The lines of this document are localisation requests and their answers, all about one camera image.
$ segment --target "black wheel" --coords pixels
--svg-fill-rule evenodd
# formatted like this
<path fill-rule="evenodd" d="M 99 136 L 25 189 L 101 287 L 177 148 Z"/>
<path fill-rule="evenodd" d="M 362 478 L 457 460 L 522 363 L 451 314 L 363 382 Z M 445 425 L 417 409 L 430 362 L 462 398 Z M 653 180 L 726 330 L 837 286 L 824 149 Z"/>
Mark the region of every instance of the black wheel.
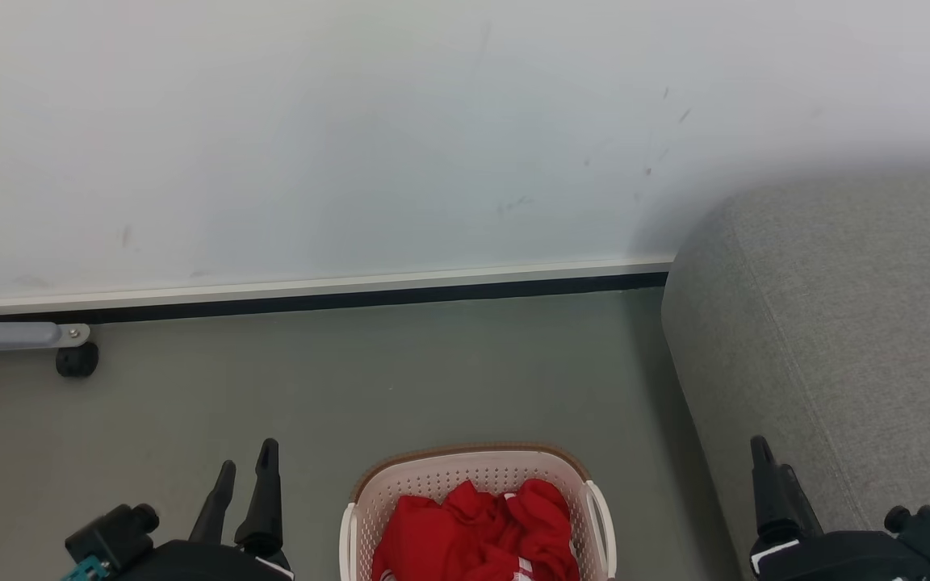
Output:
<path fill-rule="evenodd" d="M 99 347 L 88 342 L 77 347 L 60 347 L 56 352 L 56 371 L 64 378 L 88 378 L 99 365 Z"/>

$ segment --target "floor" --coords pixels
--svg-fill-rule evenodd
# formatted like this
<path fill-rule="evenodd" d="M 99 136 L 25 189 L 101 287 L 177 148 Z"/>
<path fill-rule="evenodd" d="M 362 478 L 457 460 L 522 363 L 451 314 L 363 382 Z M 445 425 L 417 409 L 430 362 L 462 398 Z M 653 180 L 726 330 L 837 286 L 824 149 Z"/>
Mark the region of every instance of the floor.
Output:
<path fill-rule="evenodd" d="M 187 537 L 225 459 L 245 515 L 277 438 L 285 553 L 339 578 L 339 521 L 384 457 L 547 441 L 612 508 L 620 579 L 739 578 L 660 328 L 661 288 L 107 324 L 85 380 L 51 352 L 0 353 L 0 580 L 59 579 L 63 540 L 148 503 L 157 543 Z"/>

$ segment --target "laundry basket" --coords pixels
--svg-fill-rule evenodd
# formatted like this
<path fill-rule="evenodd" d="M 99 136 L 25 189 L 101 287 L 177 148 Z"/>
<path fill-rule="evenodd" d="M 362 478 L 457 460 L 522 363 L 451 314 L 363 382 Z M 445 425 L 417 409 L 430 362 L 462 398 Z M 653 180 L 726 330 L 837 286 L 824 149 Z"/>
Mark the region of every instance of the laundry basket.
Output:
<path fill-rule="evenodd" d="M 558 487 L 569 505 L 580 581 L 616 577 L 616 536 L 605 497 L 573 456 L 550 445 L 505 442 L 455 445 L 403 454 L 373 467 L 354 487 L 339 532 L 341 581 L 370 581 L 372 556 L 400 496 L 442 503 L 466 479 L 501 494 L 538 478 Z"/>

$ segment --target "basket handle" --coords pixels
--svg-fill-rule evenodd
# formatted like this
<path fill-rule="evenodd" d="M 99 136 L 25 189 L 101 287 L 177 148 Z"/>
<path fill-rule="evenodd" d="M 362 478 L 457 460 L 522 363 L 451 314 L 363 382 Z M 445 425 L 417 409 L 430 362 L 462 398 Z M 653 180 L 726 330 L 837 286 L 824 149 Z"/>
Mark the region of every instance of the basket handle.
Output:
<path fill-rule="evenodd" d="M 612 526 L 612 514 L 609 504 L 601 489 L 590 479 L 586 483 L 587 505 L 591 512 L 597 512 L 601 528 L 595 527 L 594 537 L 597 539 L 598 556 L 601 556 L 601 566 L 605 568 L 609 579 L 616 578 L 616 528 Z"/>
<path fill-rule="evenodd" d="M 343 521 L 339 525 L 339 578 L 340 581 L 351 581 L 350 578 L 350 520 L 354 517 L 354 503 L 346 505 L 343 511 Z"/>

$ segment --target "wall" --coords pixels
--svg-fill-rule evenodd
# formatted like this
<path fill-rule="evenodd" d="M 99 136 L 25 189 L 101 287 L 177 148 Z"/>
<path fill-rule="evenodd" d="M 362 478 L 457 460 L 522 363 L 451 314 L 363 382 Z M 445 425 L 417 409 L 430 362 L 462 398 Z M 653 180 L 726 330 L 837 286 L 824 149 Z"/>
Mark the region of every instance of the wall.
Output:
<path fill-rule="evenodd" d="M 0 0 L 0 304 L 668 261 L 929 159 L 930 2 Z"/>

